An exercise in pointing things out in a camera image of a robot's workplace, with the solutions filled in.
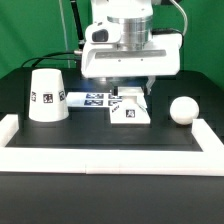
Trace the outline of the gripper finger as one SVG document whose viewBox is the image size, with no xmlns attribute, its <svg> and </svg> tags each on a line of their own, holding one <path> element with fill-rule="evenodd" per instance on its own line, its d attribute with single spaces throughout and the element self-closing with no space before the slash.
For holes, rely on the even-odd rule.
<svg viewBox="0 0 224 224">
<path fill-rule="evenodd" d="M 111 89 L 111 93 L 113 96 L 118 96 L 118 86 L 119 86 L 119 82 L 117 80 L 113 80 L 112 83 L 112 89 Z"/>
<path fill-rule="evenodd" d="M 145 85 L 145 94 L 146 95 L 150 95 L 151 88 L 152 88 L 155 80 L 156 80 L 156 77 L 155 76 L 149 76 L 148 77 L 148 81 L 146 82 L 146 85 Z"/>
</svg>

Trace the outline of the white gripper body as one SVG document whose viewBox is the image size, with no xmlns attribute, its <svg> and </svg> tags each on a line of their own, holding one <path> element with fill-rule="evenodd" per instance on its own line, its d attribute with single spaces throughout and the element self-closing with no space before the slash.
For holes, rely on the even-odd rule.
<svg viewBox="0 0 224 224">
<path fill-rule="evenodd" d="M 183 35 L 156 29 L 141 42 L 142 31 L 125 31 L 111 22 L 94 23 L 85 31 L 81 72 L 86 78 L 176 75 Z"/>
</svg>

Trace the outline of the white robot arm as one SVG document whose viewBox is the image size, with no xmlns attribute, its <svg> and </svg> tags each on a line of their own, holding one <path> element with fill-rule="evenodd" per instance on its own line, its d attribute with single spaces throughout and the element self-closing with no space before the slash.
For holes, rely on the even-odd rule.
<svg viewBox="0 0 224 224">
<path fill-rule="evenodd" d="M 81 72 L 86 78 L 147 77 L 149 92 L 158 76 L 180 70 L 185 30 L 152 27 L 153 7 L 180 0 L 91 0 L 93 23 L 86 28 Z"/>
</svg>

